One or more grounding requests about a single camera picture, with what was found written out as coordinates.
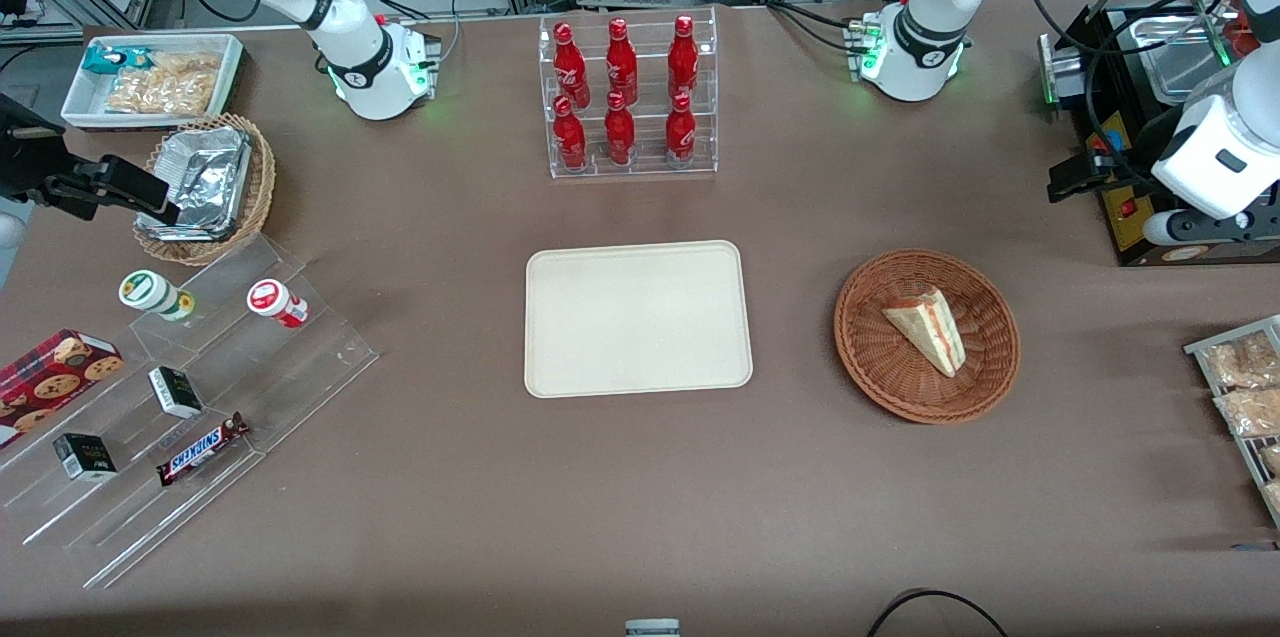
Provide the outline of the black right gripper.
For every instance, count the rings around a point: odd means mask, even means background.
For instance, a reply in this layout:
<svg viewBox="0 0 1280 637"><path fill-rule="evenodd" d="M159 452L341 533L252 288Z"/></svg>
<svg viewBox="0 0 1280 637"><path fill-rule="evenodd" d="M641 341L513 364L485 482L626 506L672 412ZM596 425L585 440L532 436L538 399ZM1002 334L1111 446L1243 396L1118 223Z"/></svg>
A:
<svg viewBox="0 0 1280 637"><path fill-rule="evenodd" d="M37 203L65 214L96 214L101 203L131 208L165 226L175 226L180 208L169 200L169 182L128 160L104 157L96 164L96 194L77 182L63 180L59 175L69 168L64 132L64 127L1 95L3 200Z"/></svg>

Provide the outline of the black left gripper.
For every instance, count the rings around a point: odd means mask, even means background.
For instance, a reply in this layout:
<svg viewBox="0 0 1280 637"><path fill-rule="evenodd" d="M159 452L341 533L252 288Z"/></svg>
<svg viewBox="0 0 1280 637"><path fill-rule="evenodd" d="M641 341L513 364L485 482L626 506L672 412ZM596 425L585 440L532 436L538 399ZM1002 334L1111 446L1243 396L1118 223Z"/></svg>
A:
<svg viewBox="0 0 1280 637"><path fill-rule="evenodd" d="M1132 185L1132 180L1152 178L1156 164L1190 139L1192 127L1181 125L1184 113L1185 104L1180 104L1147 122L1121 162L1110 153L1075 153L1057 162L1048 171L1047 200L1061 203L1078 194L1115 191Z"/></svg>

